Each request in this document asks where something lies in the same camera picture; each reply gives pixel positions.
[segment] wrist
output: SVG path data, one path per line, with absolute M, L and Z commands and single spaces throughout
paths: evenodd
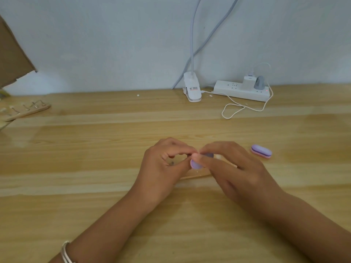
M 125 197 L 131 201 L 132 205 L 145 213 L 145 215 L 152 212 L 158 204 L 149 200 L 140 190 L 134 188 L 134 186 L 128 191 Z
M 293 212 L 292 206 L 295 199 L 296 197 L 283 191 L 276 202 L 274 211 L 267 219 L 267 222 L 272 226 L 284 224 L 284 222 L 291 217 Z

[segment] purple object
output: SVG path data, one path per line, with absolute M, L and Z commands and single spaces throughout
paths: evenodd
M 259 145 L 252 145 L 251 152 L 266 159 L 269 159 L 272 156 L 272 152 L 269 149 Z
M 213 158 L 213 153 L 206 153 L 204 155 Z M 202 166 L 200 164 L 196 163 L 193 160 L 190 161 L 190 166 L 193 169 L 201 169 L 202 168 Z

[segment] power outlet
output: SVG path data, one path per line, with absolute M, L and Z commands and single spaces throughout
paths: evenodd
M 242 83 L 217 80 L 212 93 L 223 93 L 230 97 L 243 98 L 253 101 L 268 101 L 270 97 L 269 87 L 264 90 L 242 90 Z

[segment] white charger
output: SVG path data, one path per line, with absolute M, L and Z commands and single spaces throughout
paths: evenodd
M 240 90 L 251 91 L 255 85 L 257 77 L 244 76 L 243 83 L 241 84 Z

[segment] forearm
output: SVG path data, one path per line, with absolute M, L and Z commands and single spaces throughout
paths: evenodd
M 271 224 L 316 263 L 351 262 L 351 233 L 287 194 Z
M 114 262 L 130 234 L 151 210 L 129 192 L 67 246 L 68 256 L 73 262 Z M 63 262 L 59 254 L 50 261 L 59 262 Z

